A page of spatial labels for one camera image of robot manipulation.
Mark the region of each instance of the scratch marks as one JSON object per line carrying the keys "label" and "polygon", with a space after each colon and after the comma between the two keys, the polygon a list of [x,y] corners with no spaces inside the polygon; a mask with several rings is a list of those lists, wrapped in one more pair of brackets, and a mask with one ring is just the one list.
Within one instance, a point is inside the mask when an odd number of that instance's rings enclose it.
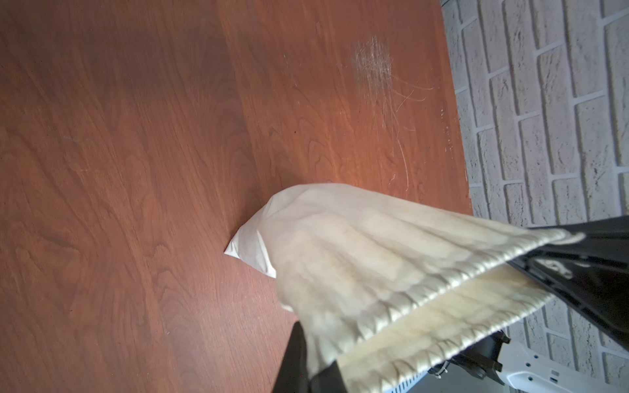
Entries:
{"label": "scratch marks", "polygon": [[418,90],[432,90],[434,89],[434,87],[422,87],[422,86],[417,86],[414,84],[410,84],[408,82],[406,82],[404,79],[398,78],[395,75],[391,76],[393,79],[400,81],[401,83],[407,85],[408,87],[412,87],[413,89],[418,89]]}
{"label": "scratch marks", "polygon": [[404,97],[404,100],[409,100],[409,101],[415,101],[415,102],[422,102],[426,99],[426,97],[422,98],[422,99],[417,99],[417,98],[412,98],[411,96],[413,95],[413,93],[415,92],[415,90],[413,89],[413,91],[411,92],[411,94],[409,94],[408,96],[405,96],[404,94],[400,93],[399,91],[393,89],[392,90],[395,94]]}
{"label": "scratch marks", "polygon": [[286,54],[284,54],[284,63],[286,63],[286,70],[291,75],[293,87],[297,87],[297,80],[295,79],[295,75],[293,75],[293,73],[291,71],[291,66],[288,65],[288,59],[286,58]]}
{"label": "scratch marks", "polygon": [[399,139],[397,139],[397,141],[398,141],[399,151],[402,153],[402,160],[404,160],[404,170],[406,171],[406,190],[408,191],[408,185],[409,185],[408,165],[406,165],[406,157],[404,156],[404,150],[402,149],[402,144],[399,142]]}
{"label": "scratch marks", "polygon": [[399,109],[402,107],[402,105],[406,102],[406,100],[413,95],[413,93],[415,92],[415,89],[413,89],[413,91],[411,91],[411,94],[409,94],[408,96],[404,97],[404,99],[402,100],[401,103],[399,103],[398,108],[395,110],[395,112],[399,111]]}
{"label": "scratch marks", "polygon": [[376,37],[359,43],[353,58],[359,94],[367,99],[371,107],[373,123],[382,116],[382,128],[395,115],[392,109],[391,57],[389,50]]}

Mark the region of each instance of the wooden table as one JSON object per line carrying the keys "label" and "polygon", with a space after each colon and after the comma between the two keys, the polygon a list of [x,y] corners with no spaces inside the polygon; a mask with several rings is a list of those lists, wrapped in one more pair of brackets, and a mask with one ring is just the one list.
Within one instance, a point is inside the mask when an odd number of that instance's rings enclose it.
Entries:
{"label": "wooden table", "polygon": [[0,4],[0,390],[267,392],[273,193],[470,213],[435,0]]}

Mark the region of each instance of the cloth fold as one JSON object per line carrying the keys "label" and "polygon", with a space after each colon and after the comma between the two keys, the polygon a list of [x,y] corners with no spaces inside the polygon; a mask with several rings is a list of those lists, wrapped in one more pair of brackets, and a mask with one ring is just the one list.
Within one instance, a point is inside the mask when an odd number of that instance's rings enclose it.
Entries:
{"label": "cloth fold", "polygon": [[504,264],[562,229],[528,230],[346,184],[274,195],[225,253],[277,279],[310,376],[335,360],[350,392],[380,392],[550,299]]}

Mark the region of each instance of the table surface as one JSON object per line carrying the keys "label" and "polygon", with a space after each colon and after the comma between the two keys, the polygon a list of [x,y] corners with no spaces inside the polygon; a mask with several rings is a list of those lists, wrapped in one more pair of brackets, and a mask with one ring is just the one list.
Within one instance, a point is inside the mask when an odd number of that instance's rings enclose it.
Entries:
{"label": "table surface", "polygon": [[0,390],[270,391],[294,316],[223,250],[346,182],[470,213],[438,1],[0,4]]}

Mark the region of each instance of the white fabric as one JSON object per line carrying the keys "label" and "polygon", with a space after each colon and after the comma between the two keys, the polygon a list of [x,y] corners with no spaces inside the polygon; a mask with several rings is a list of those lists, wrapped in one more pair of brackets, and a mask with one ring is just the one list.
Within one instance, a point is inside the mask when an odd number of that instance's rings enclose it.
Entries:
{"label": "white fabric", "polygon": [[505,261],[577,238],[345,184],[274,195],[226,253],[277,278],[314,375],[338,360],[350,392],[380,392],[532,313],[550,295]]}

